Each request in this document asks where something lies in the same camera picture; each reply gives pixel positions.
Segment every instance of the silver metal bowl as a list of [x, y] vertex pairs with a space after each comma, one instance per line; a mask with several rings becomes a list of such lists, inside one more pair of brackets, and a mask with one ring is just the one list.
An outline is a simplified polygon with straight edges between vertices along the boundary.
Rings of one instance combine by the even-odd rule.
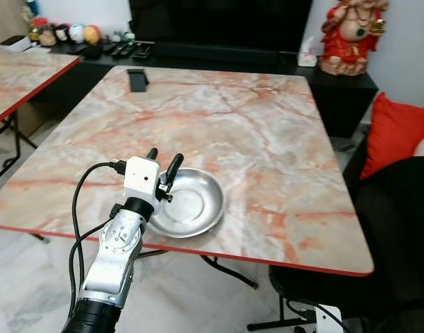
[[162, 201], [159, 214], [150, 218], [149, 227], [158, 234], [173, 238], [196, 236], [216, 225], [223, 216], [224, 191], [208, 172], [179, 169], [170, 194], [172, 202]]

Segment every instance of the marble tabletop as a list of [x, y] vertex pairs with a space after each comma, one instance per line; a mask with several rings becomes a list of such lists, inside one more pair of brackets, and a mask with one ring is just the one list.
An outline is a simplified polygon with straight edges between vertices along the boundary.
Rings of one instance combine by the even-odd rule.
[[[73, 236], [71, 199], [96, 162], [158, 147], [165, 170], [205, 169], [226, 192], [220, 224], [188, 239], [147, 228], [145, 246], [344, 275], [373, 271], [366, 240], [309, 85], [303, 77], [146, 68], [131, 93], [114, 67], [0, 191], [0, 228]], [[105, 168], [78, 199], [81, 232], [123, 203], [123, 178]]]
[[78, 57], [0, 51], [0, 121], [78, 63]]

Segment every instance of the red cushion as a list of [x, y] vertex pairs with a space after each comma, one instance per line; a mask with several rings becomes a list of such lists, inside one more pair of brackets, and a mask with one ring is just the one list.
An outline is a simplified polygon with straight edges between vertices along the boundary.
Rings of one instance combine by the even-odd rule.
[[373, 102], [367, 161], [361, 179], [411, 157], [424, 138], [424, 109], [395, 103], [381, 93]]

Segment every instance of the black chair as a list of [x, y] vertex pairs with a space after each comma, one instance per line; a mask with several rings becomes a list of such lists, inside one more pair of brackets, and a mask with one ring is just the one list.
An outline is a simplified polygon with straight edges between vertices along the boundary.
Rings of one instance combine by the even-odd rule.
[[333, 305], [343, 318], [380, 319], [424, 308], [424, 157], [396, 162], [360, 181], [365, 160], [363, 142], [344, 178], [371, 250], [374, 272], [355, 278], [270, 266], [270, 281], [280, 296], [280, 320], [249, 324], [249, 331], [312, 323], [312, 319], [285, 320], [284, 298]]

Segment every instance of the red statue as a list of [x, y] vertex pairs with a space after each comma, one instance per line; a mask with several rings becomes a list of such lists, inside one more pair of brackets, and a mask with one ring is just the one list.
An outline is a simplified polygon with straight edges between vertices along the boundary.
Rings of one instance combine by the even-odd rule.
[[384, 34], [381, 12], [389, 0], [340, 0], [323, 25], [326, 34], [320, 68], [332, 75], [366, 73], [368, 50], [375, 51]]

